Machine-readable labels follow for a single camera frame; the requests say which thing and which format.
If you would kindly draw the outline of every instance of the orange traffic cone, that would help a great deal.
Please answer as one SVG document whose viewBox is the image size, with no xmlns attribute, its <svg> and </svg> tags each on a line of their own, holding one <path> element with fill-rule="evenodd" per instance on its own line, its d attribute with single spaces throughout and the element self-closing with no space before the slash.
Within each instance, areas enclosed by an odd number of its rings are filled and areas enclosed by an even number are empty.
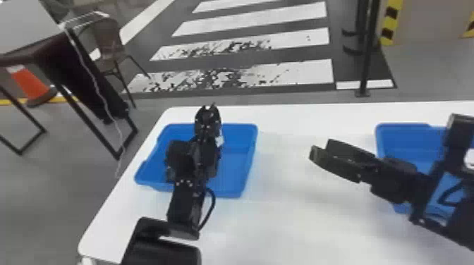
<svg viewBox="0 0 474 265">
<path fill-rule="evenodd" d="M 48 102 L 58 93 L 56 89 L 43 84 L 43 82 L 25 68 L 25 66 L 11 66 L 6 70 L 26 94 L 28 100 L 25 105 L 27 107 L 32 108 Z"/>
</svg>

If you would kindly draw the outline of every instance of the chair leg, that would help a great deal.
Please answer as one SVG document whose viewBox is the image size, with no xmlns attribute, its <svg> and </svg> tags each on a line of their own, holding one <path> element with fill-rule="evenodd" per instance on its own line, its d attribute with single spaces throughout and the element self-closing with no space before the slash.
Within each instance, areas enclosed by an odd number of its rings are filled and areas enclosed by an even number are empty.
<svg viewBox="0 0 474 265">
<path fill-rule="evenodd" d="M 127 84 L 125 83 L 125 80 L 123 79 L 122 72 L 120 71 L 119 65 L 117 64 L 116 61 L 114 61 L 115 64 L 115 69 L 117 69 L 117 72 L 114 73 L 115 77 L 122 82 L 123 88 L 125 88 L 125 91 L 127 92 L 128 98 L 130 99 L 130 102 L 132 102 L 132 106 L 134 109 L 137 108 L 137 105 L 135 104 L 135 101 L 132 98 L 132 94 L 130 93 L 130 90 L 128 90 Z"/>
<path fill-rule="evenodd" d="M 128 55 L 127 58 L 132 60 L 132 62 L 143 72 L 143 75 L 145 75 L 150 80 L 152 79 L 152 77 L 147 73 L 147 71 L 145 71 L 145 69 L 143 69 L 143 67 L 138 64 L 137 61 L 135 61 L 135 59 L 131 55 Z"/>
</svg>

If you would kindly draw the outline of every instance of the white cord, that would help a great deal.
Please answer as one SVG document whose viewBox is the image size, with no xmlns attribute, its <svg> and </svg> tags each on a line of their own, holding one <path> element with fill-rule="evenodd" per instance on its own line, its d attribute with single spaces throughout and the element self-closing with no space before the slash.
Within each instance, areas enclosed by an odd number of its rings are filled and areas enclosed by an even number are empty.
<svg viewBox="0 0 474 265">
<path fill-rule="evenodd" d="M 105 110 L 105 113 L 108 115 L 108 117 L 114 122 L 114 125 L 115 125 L 115 128 L 117 129 L 117 132 L 118 132 L 118 140 L 120 142 L 120 145 L 121 145 L 121 148 L 122 148 L 122 152 L 120 154 L 120 157 L 118 158 L 118 162 L 117 162 L 117 168 L 115 169 L 115 178 L 119 178 L 119 171 L 120 171 L 120 167 L 122 165 L 122 158 L 123 158 L 123 154 L 125 154 L 125 146 L 123 146 L 123 133 L 122 131 L 120 130 L 120 127 L 119 127 L 119 124 L 117 123 L 117 121 L 115 120 L 115 118 L 112 116 L 112 114 L 110 113 L 110 110 L 109 110 L 109 105 L 107 103 L 107 100 L 104 98 L 104 96 L 102 96 L 102 94 L 100 93 L 100 90 L 99 90 L 99 85 L 97 84 L 97 80 L 95 79 L 95 76 L 92 74 L 92 72 L 90 71 L 90 69 L 85 65 L 85 62 L 84 62 L 84 58 L 83 56 L 80 54 L 80 51 L 79 49 L 77 48 L 77 46 L 75 45 L 75 42 L 74 42 L 74 39 L 69 35 L 69 32 L 68 30 L 64 30 L 64 32 L 66 33 L 66 36 L 68 36 L 69 38 L 69 42 L 71 42 L 71 44 L 73 45 L 74 47 L 74 50 L 75 52 L 78 54 L 79 56 L 79 61 L 80 61 L 80 64 L 83 66 L 83 68 L 87 71 L 87 73 L 89 73 L 89 76 L 91 77 L 93 83 L 94 83 L 94 87 L 95 87 L 95 93 L 97 94 L 97 96 L 99 96 L 99 98 L 102 100 L 102 103 L 104 103 L 104 110 Z"/>
</svg>

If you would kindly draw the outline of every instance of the white table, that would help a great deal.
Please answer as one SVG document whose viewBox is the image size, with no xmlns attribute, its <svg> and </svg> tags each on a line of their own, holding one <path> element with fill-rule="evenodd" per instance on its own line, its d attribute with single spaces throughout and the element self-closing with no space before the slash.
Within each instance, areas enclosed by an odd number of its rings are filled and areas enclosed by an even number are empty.
<svg viewBox="0 0 474 265">
<path fill-rule="evenodd" d="M 133 176 L 163 127 L 191 123 L 198 107 L 167 110 L 143 142 L 80 240 L 85 261 L 120 263 L 142 216 L 166 220 L 171 194 Z M 195 245 L 204 265 L 474 264 L 474 253 L 413 226 L 406 216 L 308 160 L 328 138 L 375 152 L 382 122 L 446 125 L 449 114 L 474 116 L 474 101 L 219 107 L 224 123 L 259 128 L 253 167 L 240 199 L 218 199 Z"/>
</svg>

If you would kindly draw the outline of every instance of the robotic arm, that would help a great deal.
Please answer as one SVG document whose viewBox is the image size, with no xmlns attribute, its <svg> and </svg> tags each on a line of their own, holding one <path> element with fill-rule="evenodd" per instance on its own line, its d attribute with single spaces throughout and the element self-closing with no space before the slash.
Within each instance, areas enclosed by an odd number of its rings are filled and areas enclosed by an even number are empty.
<svg viewBox="0 0 474 265">
<path fill-rule="evenodd" d="M 392 157 L 378 159 L 336 140 L 329 140 L 326 149 L 313 146 L 310 160 L 349 181 L 367 183 L 372 194 L 391 203 L 410 203 L 411 223 L 474 251 L 474 171 L 464 164 L 473 136 L 474 118 L 451 115 L 444 136 L 444 159 L 434 163 L 429 175 L 418 172 L 414 164 Z M 438 204 L 455 208 L 448 220 L 440 221 L 426 210 L 445 173 L 456 176 L 459 183 L 437 198 Z M 449 195 L 458 190 L 464 193 L 461 201 L 447 202 Z"/>
<path fill-rule="evenodd" d="M 196 247 L 162 239 L 198 240 L 214 209 L 216 197 L 206 187 L 217 174 L 221 158 L 221 117 L 213 104 L 203 106 L 195 116 L 194 137 L 189 141 L 169 143 L 164 163 L 166 181 L 174 184 L 167 221 L 141 218 L 126 253 L 123 265 L 173 264 L 198 265 L 200 251 Z M 211 207 L 201 221 L 206 193 L 212 198 Z"/>
</svg>

